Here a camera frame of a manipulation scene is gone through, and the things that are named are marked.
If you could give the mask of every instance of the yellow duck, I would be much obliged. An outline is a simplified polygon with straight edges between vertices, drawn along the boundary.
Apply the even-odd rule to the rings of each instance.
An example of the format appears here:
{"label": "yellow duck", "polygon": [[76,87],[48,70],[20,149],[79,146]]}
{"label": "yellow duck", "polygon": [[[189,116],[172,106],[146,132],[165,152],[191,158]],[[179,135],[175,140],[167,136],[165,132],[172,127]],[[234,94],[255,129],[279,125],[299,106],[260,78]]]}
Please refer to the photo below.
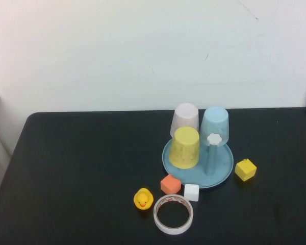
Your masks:
{"label": "yellow duck", "polygon": [[141,188],[134,196],[134,203],[138,209],[148,209],[152,206],[153,195],[146,188]]}

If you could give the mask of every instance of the white flower knob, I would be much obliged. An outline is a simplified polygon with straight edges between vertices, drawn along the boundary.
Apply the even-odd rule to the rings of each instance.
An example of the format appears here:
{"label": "white flower knob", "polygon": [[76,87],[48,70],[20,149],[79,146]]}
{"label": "white flower knob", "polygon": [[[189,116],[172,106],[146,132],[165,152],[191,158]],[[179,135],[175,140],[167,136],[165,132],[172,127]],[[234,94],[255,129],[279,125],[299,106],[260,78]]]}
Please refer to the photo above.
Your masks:
{"label": "white flower knob", "polygon": [[210,134],[208,136],[208,142],[211,145],[219,145],[219,143],[221,143],[221,141],[222,141],[222,138],[219,134]]}

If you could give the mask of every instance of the white cube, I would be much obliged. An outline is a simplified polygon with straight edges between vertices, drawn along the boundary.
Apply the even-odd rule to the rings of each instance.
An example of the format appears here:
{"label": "white cube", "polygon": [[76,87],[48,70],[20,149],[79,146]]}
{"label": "white cube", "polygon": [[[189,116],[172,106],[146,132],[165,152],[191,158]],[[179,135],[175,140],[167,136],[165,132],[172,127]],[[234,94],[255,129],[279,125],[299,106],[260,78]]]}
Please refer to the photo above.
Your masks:
{"label": "white cube", "polygon": [[190,201],[198,201],[199,185],[186,184],[184,190],[184,198]]}

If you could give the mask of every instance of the block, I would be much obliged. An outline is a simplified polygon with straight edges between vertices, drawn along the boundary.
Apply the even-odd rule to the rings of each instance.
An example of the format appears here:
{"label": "block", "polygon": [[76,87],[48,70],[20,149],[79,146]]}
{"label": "block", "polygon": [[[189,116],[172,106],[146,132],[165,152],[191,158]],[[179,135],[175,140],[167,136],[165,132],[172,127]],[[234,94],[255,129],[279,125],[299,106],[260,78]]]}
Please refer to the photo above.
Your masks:
{"label": "block", "polygon": [[190,201],[198,201],[199,196],[199,185],[186,184],[184,197]]}
{"label": "block", "polygon": [[176,194],[178,191],[180,191],[181,187],[181,181],[175,179],[170,174],[161,181],[161,190],[163,190],[166,194]]}
{"label": "block", "polygon": [[256,169],[249,159],[244,159],[236,164],[235,173],[242,181],[246,181],[255,175]]}

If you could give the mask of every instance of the yellow cube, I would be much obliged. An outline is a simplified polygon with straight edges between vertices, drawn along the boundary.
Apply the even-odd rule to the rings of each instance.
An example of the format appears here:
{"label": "yellow cube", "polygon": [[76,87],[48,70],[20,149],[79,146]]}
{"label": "yellow cube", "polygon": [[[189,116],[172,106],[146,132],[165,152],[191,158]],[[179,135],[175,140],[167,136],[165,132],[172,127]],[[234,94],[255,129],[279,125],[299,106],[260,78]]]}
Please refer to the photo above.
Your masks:
{"label": "yellow cube", "polygon": [[236,164],[235,173],[242,181],[246,181],[255,175],[256,169],[257,167],[249,159],[245,159]]}

